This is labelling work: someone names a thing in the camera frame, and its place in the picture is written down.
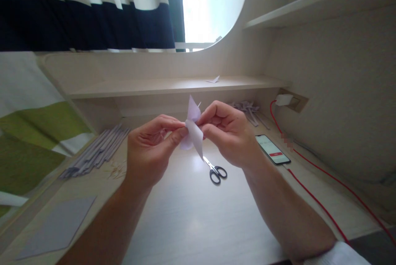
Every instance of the forearm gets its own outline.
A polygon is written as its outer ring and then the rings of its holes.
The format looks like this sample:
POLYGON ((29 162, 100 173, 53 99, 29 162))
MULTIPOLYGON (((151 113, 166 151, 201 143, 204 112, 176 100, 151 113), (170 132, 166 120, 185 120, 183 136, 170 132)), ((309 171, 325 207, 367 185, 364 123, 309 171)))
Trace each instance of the forearm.
POLYGON ((150 191, 124 182, 58 264, 120 264, 150 191))
POLYGON ((331 249, 336 238, 323 219, 266 157, 259 161, 244 169, 245 176, 264 221, 290 259, 302 261, 331 249))

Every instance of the sleeve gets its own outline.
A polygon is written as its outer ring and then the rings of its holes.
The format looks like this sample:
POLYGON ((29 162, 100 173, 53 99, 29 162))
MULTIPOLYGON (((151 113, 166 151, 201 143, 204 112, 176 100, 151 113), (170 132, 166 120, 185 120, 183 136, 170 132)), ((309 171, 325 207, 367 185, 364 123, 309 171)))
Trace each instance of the sleeve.
POLYGON ((349 245, 337 242, 327 253, 304 261, 304 265, 370 265, 349 245))

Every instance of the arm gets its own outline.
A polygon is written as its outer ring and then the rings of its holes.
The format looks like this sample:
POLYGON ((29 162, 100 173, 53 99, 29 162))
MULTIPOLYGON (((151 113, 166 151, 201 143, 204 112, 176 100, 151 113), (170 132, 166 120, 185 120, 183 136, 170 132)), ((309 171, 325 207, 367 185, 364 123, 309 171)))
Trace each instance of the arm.
POLYGON ((197 125, 231 164, 242 168, 261 216, 291 260, 303 261, 334 246, 331 229, 264 155, 243 112, 215 101, 197 125))
POLYGON ((170 155, 187 133, 184 123, 161 115, 128 135, 124 181, 59 265, 122 262, 152 187, 162 178, 170 155))

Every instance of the red cable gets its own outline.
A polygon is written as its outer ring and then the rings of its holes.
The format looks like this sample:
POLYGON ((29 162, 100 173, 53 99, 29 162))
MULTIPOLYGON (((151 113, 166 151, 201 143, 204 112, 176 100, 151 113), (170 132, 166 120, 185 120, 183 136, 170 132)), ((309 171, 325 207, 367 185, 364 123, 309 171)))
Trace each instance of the red cable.
MULTIPOLYGON (((271 116, 275 122, 275 125, 278 127, 278 130, 281 134, 282 130, 279 128, 279 125, 272 113, 272 104, 275 103, 276 100, 272 101, 271 104, 269 105, 269 110, 271 112, 271 116)), ((391 239, 391 241, 393 242, 393 244, 396 246, 396 240, 393 238, 392 234, 389 232, 389 230, 385 227, 385 225, 379 220, 379 218, 376 217, 376 215, 371 211, 371 209, 366 205, 366 203, 363 202, 362 199, 360 199, 360 197, 353 191, 351 190, 350 187, 348 187, 347 185, 345 185, 342 181, 340 181, 339 179, 333 177, 330 173, 326 172, 325 170, 321 169, 319 166, 315 165, 314 163, 312 163, 311 161, 309 161, 306 157, 304 157, 303 155, 301 155, 298 151, 294 150, 299 156, 301 156, 304 160, 308 161, 310 164, 314 165, 317 169, 321 170, 322 172, 324 172, 325 174, 327 174, 329 177, 331 177, 332 179, 334 179, 336 182, 340 183, 342 186, 344 186, 349 192, 351 192, 356 198, 357 200, 359 200, 359 202, 367 209, 367 211, 370 213, 370 215, 378 222, 378 224, 381 226, 381 228, 385 231, 386 234, 388 234, 389 238, 391 239)), ((300 183, 300 185, 316 200, 316 202, 319 203, 319 201, 300 183)))
POLYGON ((316 199, 316 197, 310 191, 308 191, 308 189, 298 180, 298 178, 296 178, 296 176, 294 175, 294 173, 292 173, 292 171, 290 169, 288 169, 288 171, 292 174, 294 179, 304 188, 304 190, 306 190, 306 192, 311 195, 311 197, 316 201, 316 203, 319 204, 321 206, 321 208, 327 213, 329 218, 333 221, 334 225, 337 227, 338 231, 341 233, 341 235, 344 238, 345 242, 347 244, 349 244, 348 238, 342 232, 341 228, 338 226, 337 222, 333 219, 333 217, 330 215, 330 213, 327 211, 327 209, 319 202, 319 200, 316 199))

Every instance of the smartphone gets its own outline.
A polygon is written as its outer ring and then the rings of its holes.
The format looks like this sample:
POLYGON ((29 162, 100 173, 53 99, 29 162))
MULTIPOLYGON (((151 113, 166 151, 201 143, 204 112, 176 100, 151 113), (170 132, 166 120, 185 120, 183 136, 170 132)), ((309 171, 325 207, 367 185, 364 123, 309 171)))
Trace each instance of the smartphone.
POLYGON ((264 153, 276 165, 290 163, 290 159, 265 135, 256 135, 256 140, 263 149, 264 153))

